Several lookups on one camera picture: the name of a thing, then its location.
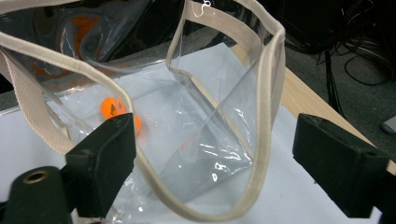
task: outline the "transparent vinyl bag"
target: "transparent vinyl bag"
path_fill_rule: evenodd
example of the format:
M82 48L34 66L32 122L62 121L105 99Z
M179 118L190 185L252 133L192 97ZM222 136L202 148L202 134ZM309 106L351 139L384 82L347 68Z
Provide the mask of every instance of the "transparent vinyl bag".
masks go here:
M0 2L0 13L49 6L20 2ZM186 0L171 40L116 60L73 58L34 40L0 33L0 72L12 79L30 126L54 150L67 153L104 122L101 106L109 97L139 119L134 171L102 221L180 219L171 211L226 221L254 204L285 68L284 29L258 2ZM29 64L51 78L40 79ZM52 77L60 72L67 76Z

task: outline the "light wood surface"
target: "light wood surface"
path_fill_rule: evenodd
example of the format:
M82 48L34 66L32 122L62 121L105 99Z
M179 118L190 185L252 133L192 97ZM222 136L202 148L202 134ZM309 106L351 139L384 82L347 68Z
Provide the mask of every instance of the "light wood surface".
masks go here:
M360 139L370 143L366 137L335 112L288 68L286 68L285 72L285 83L281 103L295 118L297 118L300 113L315 115L330 120L348 132L355 134ZM389 161L388 171L396 175L396 164L393 161Z

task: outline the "clear plastic bag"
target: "clear plastic bag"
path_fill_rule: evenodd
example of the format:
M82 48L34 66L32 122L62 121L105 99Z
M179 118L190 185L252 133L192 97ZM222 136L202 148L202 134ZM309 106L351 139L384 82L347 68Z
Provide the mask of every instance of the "clear plastic bag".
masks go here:
M125 90L141 121L140 128L135 126L137 166L106 223L178 219L169 208L193 220L227 220L243 215L245 208L234 217L222 214L240 206L240 199L248 202L248 210L254 199L246 195L257 198L260 192L283 80L284 30L258 3L249 1L186 0L182 12L171 41L109 62L101 60L104 54L76 54ZM63 40L60 46L70 42ZM111 89L113 84L99 85L77 68L68 70L8 49L4 51L11 61L43 91L54 125L74 144L104 122L100 108L106 98L132 108ZM40 80L26 62L67 76ZM252 177L238 179L240 190L227 194L232 177L244 172Z

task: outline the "orange ball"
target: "orange ball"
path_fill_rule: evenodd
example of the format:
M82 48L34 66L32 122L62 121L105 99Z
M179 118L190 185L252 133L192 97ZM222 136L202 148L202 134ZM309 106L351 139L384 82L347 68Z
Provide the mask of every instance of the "orange ball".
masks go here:
M134 126L136 127L136 134L139 134L140 129L142 128L142 121L137 115L134 115Z
M117 115L125 114L125 105L120 99L107 97L100 106L100 111L105 119L111 119Z
M125 114L126 109L122 100L113 97L107 97L100 106L100 111L105 119L111 119L117 115ZM136 127L136 134L142 128L142 121L137 115L134 115L134 126Z

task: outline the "white surface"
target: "white surface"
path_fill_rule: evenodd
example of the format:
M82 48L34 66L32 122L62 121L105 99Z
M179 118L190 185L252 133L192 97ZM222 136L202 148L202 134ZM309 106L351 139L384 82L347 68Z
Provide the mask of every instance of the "white surface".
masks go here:
M377 223L380 212L376 209L370 219L347 218L292 158L295 125L296 119L281 106L262 195L245 217L232 223ZM30 130L21 111L0 116L0 201L7 199L9 185L15 177L43 165L62 167L64 158L51 151ZM233 186L233 180L225 184ZM178 223L190 222L180 219Z
M217 53L219 52L223 52L223 54L227 55L227 51L221 51L221 49L217 48ZM208 55L224 58L222 55L217 55L216 52L213 51ZM201 55L200 57L201 59L190 58L191 63L194 61L203 61L203 59L206 60L203 61L204 63L210 62L210 59L207 58L207 54ZM160 82L158 82L158 71L161 71L161 66L164 67L164 64L154 66L158 67L155 67L152 72L145 71L144 75L141 77L138 77L140 76L139 74L134 75L134 79L131 81L128 81L128 78L120 78L117 80L124 84L123 87L131 94L135 103L138 103L137 98L144 97L146 93L149 93L149 90L157 90L159 87L156 85L170 87L174 83L169 76L161 77ZM193 73L197 75L198 70L206 70L207 68L192 66L191 69ZM207 71L207 73L203 74L211 74L214 71L223 72L222 70L215 69L212 72ZM148 76L156 77L156 85L151 85L152 80L148 78ZM222 86L221 83L213 82L213 80L207 81L207 83L204 84L207 86L212 85L215 88ZM296 119L285 107L281 106L273 129L271 157L262 194L245 217L235 220L232 223L377 223L380 213L376 209L371 219L347 218L327 197L320 186L314 183L314 180L304 168L293 159L291 150L295 126ZM147 127L142 128L142 133L145 133L146 128ZM21 111L0 116L0 174L2 176L0 182L0 201L7 199L9 186L14 178L23 172L44 165L62 167L64 166L64 157L50 150L45 143L30 130L29 126L24 121ZM227 202L228 200L235 197L235 195L241 195L242 190L245 188L245 186L242 185L246 183L248 174L249 172L244 172L240 175L236 175L230 180L220 183L222 185L221 188L213 188L204 195L194 199L194 201L199 202L201 200L206 203L212 201L214 202L213 204L229 204ZM205 209L213 209L213 207L211 208L208 206L200 209L200 211ZM169 214L169 218L161 218L160 220L172 220L167 223L190 223L182 218L176 218L175 214Z

